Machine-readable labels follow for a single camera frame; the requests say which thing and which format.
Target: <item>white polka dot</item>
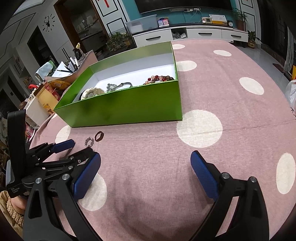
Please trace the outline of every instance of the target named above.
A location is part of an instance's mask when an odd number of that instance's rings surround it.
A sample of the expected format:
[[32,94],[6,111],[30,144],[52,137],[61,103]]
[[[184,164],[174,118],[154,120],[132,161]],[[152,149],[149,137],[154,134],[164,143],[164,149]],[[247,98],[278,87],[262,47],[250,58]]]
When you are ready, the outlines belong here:
[[276,167],[276,186],[281,194],[290,191],[295,180],[295,160],[290,153],[285,153],[279,159]]
[[79,204],[89,210],[100,209],[107,199],[107,186],[100,174],[96,174],[83,199],[78,200]]
[[185,48],[185,45],[183,44],[173,44],[173,49],[182,49]]
[[191,110],[177,123],[179,138],[196,148],[215,144],[220,139],[222,131],[223,126],[218,117],[206,110]]
[[60,143],[66,141],[70,135],[71,127],[64,126],[57,134],[55,143]]
[[243,77],[239,79],[239,83],[241,86],[256,95],[263,95],[264,89],[261,84],[259,84],[256,80],[251,79],[249,77]]
[[215,54],[222,55],[222,56],[225,56],[225,57],[231,56],[231,53],[229,53],[229,52],[227,52],[225,50],[214,50],[213,52]]
[[178,71],[190,71],[196,68],[197,64],[191,60],[176,62]]

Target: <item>person's hand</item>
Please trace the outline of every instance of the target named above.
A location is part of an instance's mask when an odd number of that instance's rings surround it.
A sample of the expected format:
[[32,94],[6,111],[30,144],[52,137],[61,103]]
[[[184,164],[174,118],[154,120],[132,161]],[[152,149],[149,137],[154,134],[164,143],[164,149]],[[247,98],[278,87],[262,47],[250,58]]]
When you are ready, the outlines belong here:
[[13,208],[21,215],[25,214],[25,209],[27,206],[27,200],[17,196],[10,199]]

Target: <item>blue gripper pad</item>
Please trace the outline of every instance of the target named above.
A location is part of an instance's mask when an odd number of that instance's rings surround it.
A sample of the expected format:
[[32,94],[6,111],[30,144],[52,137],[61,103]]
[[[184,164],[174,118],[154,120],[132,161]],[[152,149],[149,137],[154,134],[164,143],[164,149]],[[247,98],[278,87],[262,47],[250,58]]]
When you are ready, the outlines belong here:
[[196,152],[192,152],[190,162],[207,196],[216,201],[219,197],[217,182]]
[[61,143],[55,144],[51,151],[53,153],[59,153],[61,151],[65,151],[68,150],[70,148],[73,148],[75,146],[75,141],[73,141],[72,139],[67,140],[67,141],[63,141]]
[[77,202],[79,199],[84,198],[90,184],[92,183],[95,175],[101,166],[100,154],[95,154],[87,167],[83,170],[80,177],[74,183],[73,198]]

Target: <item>drawer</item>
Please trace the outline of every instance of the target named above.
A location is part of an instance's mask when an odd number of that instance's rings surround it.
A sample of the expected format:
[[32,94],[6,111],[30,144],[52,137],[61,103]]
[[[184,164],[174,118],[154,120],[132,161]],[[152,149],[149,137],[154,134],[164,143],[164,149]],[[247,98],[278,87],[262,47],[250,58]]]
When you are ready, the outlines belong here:
[[136,36],[134,37],[134,40],[137,47],[142,47],[150,44],[172,41],[173,36],[170,29],[165,29]]
[[188,28],[189,39],[222,39],[221,29],[214,28]]
[[248,42],[248,34],[242,33],[242,32],[237,32],[237,31],[232,31],[232,30],[222,29],[222,39],[228,40],[228,41],[237,40],[237,41],[242,41],[242,42]]

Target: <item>brown ring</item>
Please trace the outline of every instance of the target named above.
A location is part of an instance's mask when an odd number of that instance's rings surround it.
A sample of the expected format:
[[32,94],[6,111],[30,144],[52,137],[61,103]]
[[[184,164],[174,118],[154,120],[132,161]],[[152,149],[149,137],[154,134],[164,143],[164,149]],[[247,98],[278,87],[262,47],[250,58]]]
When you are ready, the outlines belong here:
[[104,137],[104,133],[103,133],[102,131],[99,131],[99,132],[94,136],[94,140],[95,140],[96,142],[99,142],[99,141],[101,141],[101,140],[103,139],[103,137]]

